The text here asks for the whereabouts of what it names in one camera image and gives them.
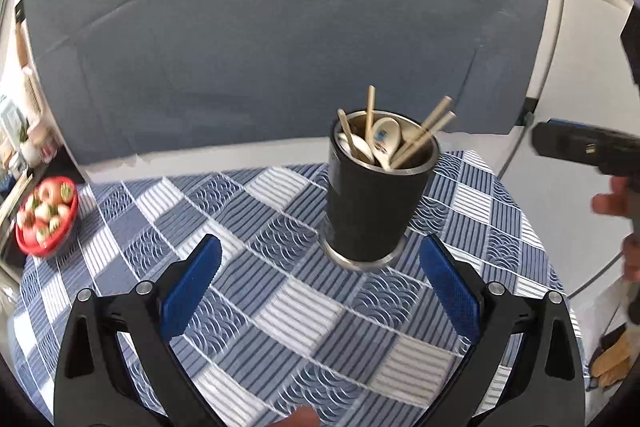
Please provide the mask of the person left hand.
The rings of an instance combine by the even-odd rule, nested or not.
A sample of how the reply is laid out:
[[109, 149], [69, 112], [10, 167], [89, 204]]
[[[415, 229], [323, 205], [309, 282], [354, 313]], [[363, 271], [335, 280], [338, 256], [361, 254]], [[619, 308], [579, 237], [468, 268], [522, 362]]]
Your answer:
[[312, 407], [298, 407], [290, 416], [269, 427], [319, 427], [320, 418]]

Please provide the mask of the person right hand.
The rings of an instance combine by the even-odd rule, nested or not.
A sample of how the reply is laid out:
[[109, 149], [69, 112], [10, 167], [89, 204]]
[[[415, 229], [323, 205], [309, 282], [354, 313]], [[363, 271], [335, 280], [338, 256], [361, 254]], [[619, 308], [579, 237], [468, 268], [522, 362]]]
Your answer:
[[[627, 187], [628, 178], [612, 176], [611, 192], [599, 193], [591, 199], [594, 213], [602, 216], [630, 217]], [[623, 240], [622, 254], [624, 257], [624, 277], [629, 282], [638, 282], [640, 270], [639, 237], [631, 233]]]

